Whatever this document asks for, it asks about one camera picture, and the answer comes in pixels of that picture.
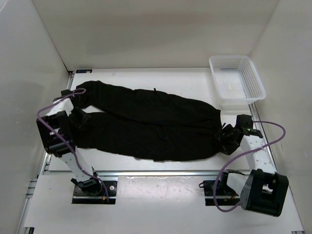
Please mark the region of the black trousers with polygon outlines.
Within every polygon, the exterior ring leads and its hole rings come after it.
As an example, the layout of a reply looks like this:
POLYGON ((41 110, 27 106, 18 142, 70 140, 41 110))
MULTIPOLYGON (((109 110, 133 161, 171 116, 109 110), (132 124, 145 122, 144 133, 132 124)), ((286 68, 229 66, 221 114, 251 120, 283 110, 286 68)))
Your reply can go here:
POLYGON ((76 108, 97 108, 81 127, 73 127, 79 148, 153 161, 192 161, 221 151, 220 110, 200 100, 158 90, 129 89, 87 81, 76 108))

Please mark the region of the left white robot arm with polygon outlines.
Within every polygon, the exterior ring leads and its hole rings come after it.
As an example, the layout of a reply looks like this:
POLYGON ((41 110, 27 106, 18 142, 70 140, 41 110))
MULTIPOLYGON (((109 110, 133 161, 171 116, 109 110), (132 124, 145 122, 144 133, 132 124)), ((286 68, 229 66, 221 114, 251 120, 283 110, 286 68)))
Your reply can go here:
POLYGON ((71 181, 82 191, 97 195, 102 190, 98 174, 77 152, 70 129, 69 115, 74 106, 69 98, 55 100, 37 111, 37 127, 45 151, 63 161, 74 174, 71 181))

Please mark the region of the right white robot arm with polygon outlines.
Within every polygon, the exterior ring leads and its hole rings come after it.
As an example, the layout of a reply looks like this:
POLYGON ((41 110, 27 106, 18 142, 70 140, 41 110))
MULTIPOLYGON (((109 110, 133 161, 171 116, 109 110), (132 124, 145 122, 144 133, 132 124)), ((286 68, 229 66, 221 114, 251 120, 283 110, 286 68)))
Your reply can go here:
POLYGON ((250 115, 238 115, 235 126, 227 125, 216 135, 225 154, 232 154, 237 148, 244 152, 230 159, 219 171, 213 186, 213 201, 219 206, 216 189, 230 195, 235 192, 239 201, 234 205, 243 210, 279 217, 285 202, 289 180, 280 175, 273 166, 266 148, 285 137, 285 128, 280 127, 282 136, 269 143, 264 142, 260 130, 254 128, 250 115), (246 157, 250 173, 227 170, 227 166, 240 157, 246 157))

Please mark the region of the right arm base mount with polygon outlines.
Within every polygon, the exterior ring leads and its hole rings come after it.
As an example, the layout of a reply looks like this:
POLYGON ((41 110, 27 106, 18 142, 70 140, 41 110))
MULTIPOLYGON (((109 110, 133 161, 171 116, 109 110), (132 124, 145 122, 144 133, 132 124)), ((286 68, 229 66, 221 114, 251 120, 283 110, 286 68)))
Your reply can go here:
MULTIPOLYGON (((235 170, 225 170, 216 186, 216 200, 219 206, 233 206, 239 202, 240 196, 233 189, 227 185, 227 179, 229 173, 238 173, 244 175, 243 173, 235 170)), ((205 206, 215 206, 213 200, 213 188, 214 188, 215 178, 208 178, 199 183, 199 188, 203 189, 205 197, 205 206)))

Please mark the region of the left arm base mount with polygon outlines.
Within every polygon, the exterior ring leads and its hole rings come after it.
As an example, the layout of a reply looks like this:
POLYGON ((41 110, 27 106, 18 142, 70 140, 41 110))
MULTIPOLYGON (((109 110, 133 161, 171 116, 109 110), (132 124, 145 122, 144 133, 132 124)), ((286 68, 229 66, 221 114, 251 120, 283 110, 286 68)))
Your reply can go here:
POLYGON ((117 198, 117 177, 100 177, 104 185, 97 179, 91 178, 84 182, 77 182, 73 189, 72 204, 115 205, 117 198))

